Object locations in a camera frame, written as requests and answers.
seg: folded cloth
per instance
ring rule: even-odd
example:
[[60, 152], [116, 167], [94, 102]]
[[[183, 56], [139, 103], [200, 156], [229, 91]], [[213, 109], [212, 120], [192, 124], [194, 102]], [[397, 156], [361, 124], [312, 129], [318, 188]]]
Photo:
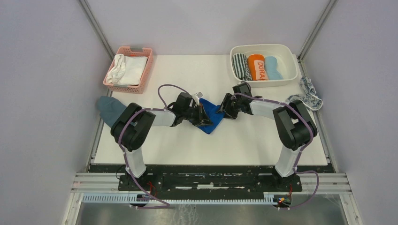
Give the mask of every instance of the folded cloth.
[[283, 80], [281, 73], [276, 70], [278, 62], [274, 56], [265, 57], [265, 71], [270, 80]]
[[115, 55], [115, 65], [107, 74], [107, 83], [119, 85], [139, 85], [148, 57]]
[[203, 105], [203, 109], [205, 110], [209, 119], [213, 122], [213, 125], [200, 126], [197, 128], [201, 129], [203, 132], [205, 132], [206, 134], [209, 135], [214, 131], [214, 129], [218, 126], [218, 124], [224, 118], [225, 112], [215, 113], [220, 106], [214, 105], [213, 103], [211, 103], [203, 98], [199, 99], [199, 102]]
[[311, 83], [311, 79], [308, 77], [303, 77], [300, 79], [300, 87], [304, 92], [304, 95], [292, 95], [287, 98], [287, 102], [293, 100], [301, 100], [307, 109], [312, 111], [320, 110], [323, 101], [316, 95], [314, 86]]
[[123, 111], [127, 108], [123, 103], [114, 97], [101, 96], [97, 101], [99, 116], [104, 122], [112, 127]]
[[243, 53], [236, 53], [232, 56], [232, 67], [234, 68], [235, 76], [242, 81], [252, 81], [249, 66], [247, 65], [247, 57]]

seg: white towel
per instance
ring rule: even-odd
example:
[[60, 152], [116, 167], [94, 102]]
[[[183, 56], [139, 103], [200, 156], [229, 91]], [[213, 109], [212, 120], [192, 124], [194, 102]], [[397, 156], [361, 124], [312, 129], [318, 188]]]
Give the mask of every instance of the white towel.
[[139, 85], [148, 57], [115, 55], [115, 65], [107, 74], [107, 83], [119, 85]]

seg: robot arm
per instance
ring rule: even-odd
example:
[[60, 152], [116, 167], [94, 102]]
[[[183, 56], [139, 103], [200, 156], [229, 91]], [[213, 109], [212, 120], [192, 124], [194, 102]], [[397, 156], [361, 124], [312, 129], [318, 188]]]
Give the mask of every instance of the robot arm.
[[[233, 90], [235, 93], [252, 96], [249, 86], [245, 83], [234, 86]], [[301, 148], [310, 140], [310, 133], [304, 123], [301, 120], [293, 122], [292, 120], [296, 120], [297, 116], [286, 106], [252, 100], [240, 95], [237, 95], [235, 99], [231, 99], [231, 97], [232, 95], [227, 93], [218, 110], [219, 112], [225, 112], [224, 118], [234, 120], [239, 112], [243, 112], [275, 120], [283, 147], [273, 175], [276, 180], [283, 180], [293, 176], [293, 166], [296, 158]], [[316, 136], [315, 123], [312, 121], [304, 104], [297, 100], [289, 103], [289, 105], [304, 118], [313, 135]], [[120, 133], [127, 121], [141, 109], [139, 105], [131, 103], [112, 126], [111, 135], [115, 137], [116, 142], [118, 142]], [[174, 127], [180, 124], [182, 120], [189, 120], [194, 126], [212, 125], [203, 106], [197, 102], [195, 103], [191, 95], [182, 92], [177, 101], [171, 103], [167, 109], [144, 111], [127, 127], [122, 137], [122, 145], [127, 148], [125, 154], [127, 154], [129, 165], [135, 177], [140, 177], [145, 172], [141, 146], [151, 126]]]
[[[143, 111], [127, 126], [122, 136], [122, 145], [127, 148], [124, 154], [126, 154], [127, 161], [135, 177], [139, 178], [142, 176], [146, 169], [141, 146], [151, 127], [174, 127], [183, 120], [189, 120], [194, 126], [213, 124], [206, 115], [203, 106], [199, 103], [199, 100], [195, 100], [195, 97], [195, 95], [191, 96], [182, 92], [167, 109]], [[141, 109], [141, 106], [131, 103], [113, 124], [111, 135], [116, 142], [118, 142], [119, 136], [129, 119]]]
[[[249, 86], [241, 83], [233, 87], [234, 93], [252, 96]], [[275, 120], [279, 138], [283, 144], [281, 155], [274, 168], [274, 176], [278, 180], [292, 176], [294, 174], [294, 163], [301, 148], [310, 140], [310, 133], [301, 120], [293, 123], [292, 120], [298, 119], [288, 107], [277, 105], [270, 102], [253, 100], [245, 96], [236, 95], [235, 99], [231, 99], [232, 95], [227, 93], [220, 106], [219, 112], [225, 112], [225, 118], [236, 119], [238, 112], [250, 115], [264, 116]], [[311, 128], [314, 137], [317, 135], [315, 123], [312, 121], [307, 109], [301, 101], [293, 101], [289, 105], [300, 114], [308, 126]]]

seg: pink basket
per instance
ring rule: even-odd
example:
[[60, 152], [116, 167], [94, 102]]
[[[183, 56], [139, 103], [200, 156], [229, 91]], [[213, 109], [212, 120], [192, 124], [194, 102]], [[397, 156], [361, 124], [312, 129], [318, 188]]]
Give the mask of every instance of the pink basket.
[[[146, 57], [148, 57], [148, 61], [146, 62], [145, 69], [141, 75], [141, 80], [139, 82], [139, 85], [131, 86], [131, 85], [119, 85], [119, 84], [107, 83], [106, 75], [105, 75], [104, 81], [102, 83], [105, 86], [107, 86], [111, 91], [142, 94], [142, 92], [144, 92], [147, 79], [149, 78], [149, 71], [151, 70], [151, 67], [152, 67], [152, 62], [153, 62], [152, 48], [135, 49], [135, 48], [130, 48], [129, 46], [122, 46], [117, 50], [116, 54], [123, 54], [125, 56], [146, 56]], [[112, 64], [109, 67], [108, 72], [111, 70], [111, 68], [114, 65], [115, 65], [115, 60], [112, 61]]]

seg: rolled towel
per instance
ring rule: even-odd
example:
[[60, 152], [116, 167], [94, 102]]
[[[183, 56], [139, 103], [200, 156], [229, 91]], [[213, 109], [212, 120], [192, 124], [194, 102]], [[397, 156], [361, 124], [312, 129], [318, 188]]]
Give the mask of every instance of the rolled towel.
[[251, 81], [249, 66], [247, 65], [247, 57], [243, 53], [236, 53], [232, 56], [232, 67], [234, 68], [235, 76], [242, 81]]
[[278, 62], [274, 56], [265, 57], [265, 71], [270, 80], [283, 80], [282, 75], [276, 69], [277, 66]]
[[254, 81], [267, 81], [269, 80], [267, 72], [265, 71], [264, 56], [260, 54], [253, 54], [247, 58], [250, 73]]

